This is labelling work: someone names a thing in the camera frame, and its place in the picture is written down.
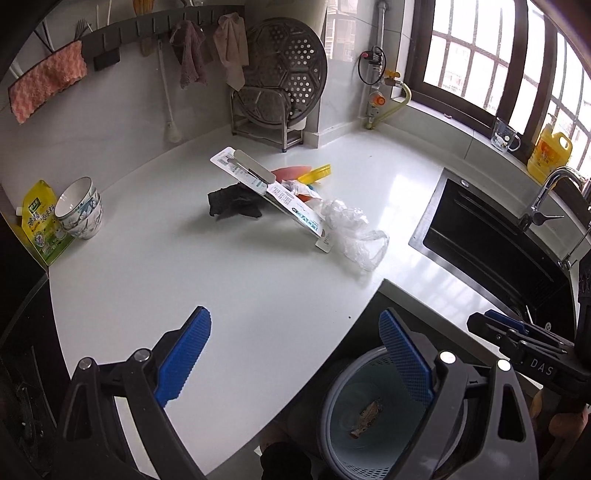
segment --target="pink towel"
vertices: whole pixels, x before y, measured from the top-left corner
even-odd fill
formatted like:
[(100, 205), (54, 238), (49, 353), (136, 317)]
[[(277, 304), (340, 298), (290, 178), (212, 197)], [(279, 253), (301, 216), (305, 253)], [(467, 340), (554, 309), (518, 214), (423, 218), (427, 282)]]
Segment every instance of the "pink towel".
[(248, 45), (244, 19), (237, 13), (222, 15), (213, 34), (220, 61), (226, 69), (226, 82), (234, 90), (244, 87), (242, 66), (248, 65)]
[(181, 64), (181, 88), (193, 82), (207, 84), (204, 66), (212, 58), (206, 48), (203, 30), (190, 20), (181, 20), (174, 27), (170, 44)]
[(39, 62), (8, 89), (10, 107), (18, 123), (23, 124), (52, 96), (74, 85), (87, 73), (80, 40)]

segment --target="stainless steel sink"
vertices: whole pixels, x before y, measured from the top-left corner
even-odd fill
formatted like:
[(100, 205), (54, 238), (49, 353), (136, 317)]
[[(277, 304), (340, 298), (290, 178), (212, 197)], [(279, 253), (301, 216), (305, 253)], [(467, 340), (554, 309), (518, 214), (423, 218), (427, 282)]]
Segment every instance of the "stainless steel sink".
[(518, 218), (444, 169), (409, 244), (505, 314), (570, 341), (576, 331), (570, 279)]

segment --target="yellow oil bottle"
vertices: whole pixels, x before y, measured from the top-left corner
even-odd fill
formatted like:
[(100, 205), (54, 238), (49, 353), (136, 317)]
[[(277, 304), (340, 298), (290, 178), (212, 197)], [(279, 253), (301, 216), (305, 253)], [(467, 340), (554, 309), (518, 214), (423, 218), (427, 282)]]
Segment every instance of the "yellow oil bottle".
[(552, 133), (552, 124), (547, 124), (540, 134), (535, 145), (534, 152), (527, 161), (527, 171), (540, 184), (544, 183), (558, 167), (563, 167), (569, 162), (573, 151), (573, 143), (564, 133)]

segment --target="round perforated steamer tray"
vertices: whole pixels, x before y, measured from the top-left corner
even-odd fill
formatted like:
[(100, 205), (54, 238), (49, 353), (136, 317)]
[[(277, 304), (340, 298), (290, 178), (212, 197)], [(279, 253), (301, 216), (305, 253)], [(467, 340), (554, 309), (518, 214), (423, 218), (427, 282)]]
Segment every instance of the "round perforated steamer tray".
[(320, 100), (326, 84), (324, 45), (305, 23), (293, 18), (270, 18), (247, 33), (249, 63), (244, 67), (246, 86), (274, 89), (242, 89), (236, 102), (252, 122), (281, 128), (302, 121)]

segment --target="black glove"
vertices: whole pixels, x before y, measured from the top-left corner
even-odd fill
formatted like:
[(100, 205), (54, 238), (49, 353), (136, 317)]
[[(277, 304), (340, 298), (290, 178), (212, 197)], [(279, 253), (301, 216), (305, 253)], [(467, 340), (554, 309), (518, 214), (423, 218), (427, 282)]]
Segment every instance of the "black glove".
[(212, 217), (222, 213), (240, 213), (247, 217), (259, 218), (262, 216), (259, 207), (265, 202), (263, 197), (242, 183), (208, 193), (207, 199), (209, 215)]

